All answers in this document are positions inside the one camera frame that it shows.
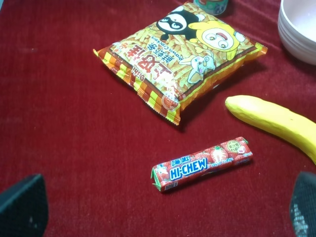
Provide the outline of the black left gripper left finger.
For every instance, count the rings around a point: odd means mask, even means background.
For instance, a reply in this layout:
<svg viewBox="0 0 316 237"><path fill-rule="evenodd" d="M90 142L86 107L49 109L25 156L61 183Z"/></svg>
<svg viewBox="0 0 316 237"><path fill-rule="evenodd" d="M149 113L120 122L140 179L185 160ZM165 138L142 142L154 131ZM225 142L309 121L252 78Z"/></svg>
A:
<svg viewBox="0 0 316 237"><path fill-rule="evenodd" d="M30 175L0 194L0 235L42 237L48 223L48 200L41 174Z"/></svg>

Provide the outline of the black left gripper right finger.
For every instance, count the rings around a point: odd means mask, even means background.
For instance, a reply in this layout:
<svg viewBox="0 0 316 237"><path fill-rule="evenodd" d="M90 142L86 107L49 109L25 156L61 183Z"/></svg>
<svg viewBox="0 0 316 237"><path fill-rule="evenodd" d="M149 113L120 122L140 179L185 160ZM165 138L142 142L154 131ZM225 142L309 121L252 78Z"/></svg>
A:
<svg viewBox="0 0 316 237"><path fill-rule="evenodd" d="M316 175L300 172L289 205L290 220L297 237L316 235Z"/></svg>

